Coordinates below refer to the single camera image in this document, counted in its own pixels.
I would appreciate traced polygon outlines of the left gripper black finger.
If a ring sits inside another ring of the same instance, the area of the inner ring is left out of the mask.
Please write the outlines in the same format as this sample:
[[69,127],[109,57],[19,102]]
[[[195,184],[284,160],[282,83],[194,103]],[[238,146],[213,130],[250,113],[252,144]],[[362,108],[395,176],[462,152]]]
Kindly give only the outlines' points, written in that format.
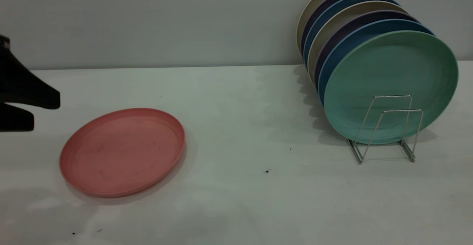
[[1,102],[21,103],[49,110],[61,106],[58,90],[31,73],[8,49],[0,53]]
[[31,132],[33,130],[34,115],[32,113],[11,105],[0,105],[0,131]]

